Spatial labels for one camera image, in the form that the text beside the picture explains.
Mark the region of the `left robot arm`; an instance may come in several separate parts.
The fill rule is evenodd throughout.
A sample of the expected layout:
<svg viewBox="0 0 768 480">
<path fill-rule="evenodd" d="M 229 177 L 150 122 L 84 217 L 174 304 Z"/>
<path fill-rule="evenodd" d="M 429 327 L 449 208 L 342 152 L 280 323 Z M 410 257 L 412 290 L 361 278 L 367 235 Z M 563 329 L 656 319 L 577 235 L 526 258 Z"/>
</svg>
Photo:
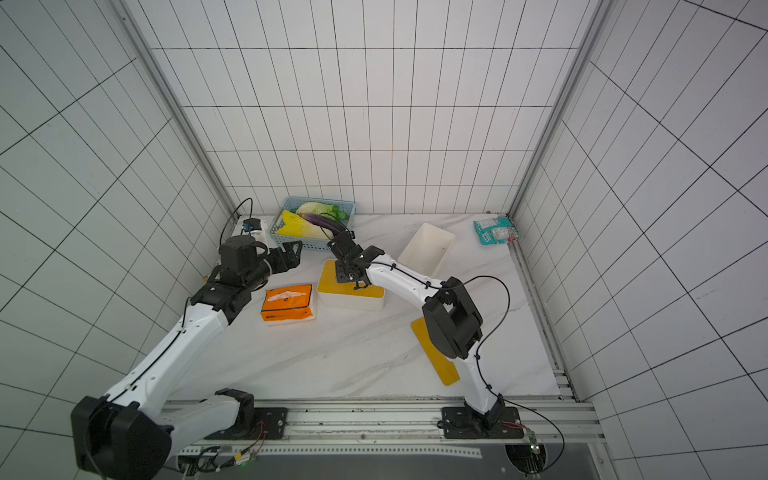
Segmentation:
<svg viewBox="0 0 768 480">
<path fill-rule="evenodd" d="M 156 347 L 99 398 L 71 413 L 77 466 L 103 479 L 151 479 L 167 459 L 212 434 L 252 434 L 252 395 L 222 389 L 193 406 L 162 410 L 196 358 L 224 332 L 271 276 L 299 266 L 302 244 L 268 248 L 250 235 L 228 238 L 207 282 L 186 301 L 180 320 Z"/>
</svg>

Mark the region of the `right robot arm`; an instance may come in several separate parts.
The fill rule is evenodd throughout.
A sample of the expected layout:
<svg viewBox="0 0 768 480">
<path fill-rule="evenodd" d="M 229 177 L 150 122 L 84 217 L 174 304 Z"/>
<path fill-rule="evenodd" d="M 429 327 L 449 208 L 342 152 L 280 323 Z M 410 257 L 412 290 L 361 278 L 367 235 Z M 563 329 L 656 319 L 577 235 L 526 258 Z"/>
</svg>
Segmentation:
<svg viewBox="0 0 768 480">
<path fill-rule="evenodd" d="M 430 342 L 455 365 L 464 400 L 460 407 L 441 409 L 437 427 L 446 439 L 525 436 L 518 410 L 507 408 L 503 396 L 493 392 L 482 378 L 479 348 L 483 319 L 461 280 L 423 275 L 378 247 L 362 248 L 347 231 L 332 237 L 328 247 L 336 257 L 338 282 L 352 283 L 357 289 L 381 287 L 419 308 Z"/>
</svg>

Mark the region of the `orange tissue pack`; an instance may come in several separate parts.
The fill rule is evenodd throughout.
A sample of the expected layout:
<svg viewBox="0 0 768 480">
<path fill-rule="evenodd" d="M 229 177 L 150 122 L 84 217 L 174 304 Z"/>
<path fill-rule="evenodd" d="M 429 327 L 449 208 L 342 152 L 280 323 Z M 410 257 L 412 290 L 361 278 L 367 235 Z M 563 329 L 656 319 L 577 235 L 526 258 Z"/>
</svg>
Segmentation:
<svg viewBox="0 0 768 480">
<path fill-rule="evenodd" d="M 266 291 L 261 318 L 269 325 L 314 320 L 316 292 L 312 284 L 285 286 Z"/>
</svg>

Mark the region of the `white tissue box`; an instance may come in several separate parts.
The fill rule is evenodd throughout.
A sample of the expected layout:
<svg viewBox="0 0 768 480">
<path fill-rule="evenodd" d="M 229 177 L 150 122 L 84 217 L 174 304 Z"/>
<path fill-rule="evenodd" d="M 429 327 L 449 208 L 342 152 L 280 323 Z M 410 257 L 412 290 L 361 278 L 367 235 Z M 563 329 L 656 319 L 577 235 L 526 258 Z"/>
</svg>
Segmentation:
<svg viewBox="0 0 768 480">
<path fill-rule="evenodd" d="M 334 293 L 319 293 L 319 299 L 324 305 L 331 308 L 381 311 L 385 306 L 385 296 L 359 296 Z"/>
<path fill-rule="evenodd" d="M 455 240 L 455 234 L 423 223 L 397 261 L 421 274 L 437 278 Z"/>
</svg>

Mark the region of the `yellow box lid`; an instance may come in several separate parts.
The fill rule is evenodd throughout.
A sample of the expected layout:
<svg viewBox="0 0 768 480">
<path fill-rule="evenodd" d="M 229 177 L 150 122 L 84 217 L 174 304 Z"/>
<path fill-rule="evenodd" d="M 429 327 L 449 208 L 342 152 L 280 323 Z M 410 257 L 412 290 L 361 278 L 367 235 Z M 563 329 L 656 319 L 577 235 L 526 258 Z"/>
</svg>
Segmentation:
<svg viewBox="0 0 768 480">
<path fill-rule="evenodd" d="M 377 286 L 368 286 L 356 290 L 356 284 L 340 283 L 337 280 L 335 260 L 326 260 L 318 283 L 317 291 L 325 297 L 333 299 L 367 299 L 383 300 L 386 290 Z"/>
<path fill-rule="evenodd" d="M 419 318 L 413 321 L 411 323 L 411 329 L 440 381 L 445 386 L 450 386 L 458 382 L 460 380 L 460 376 L 456 366 L 432 344 L 428 334 L 425 319 Z"/>
</svg>

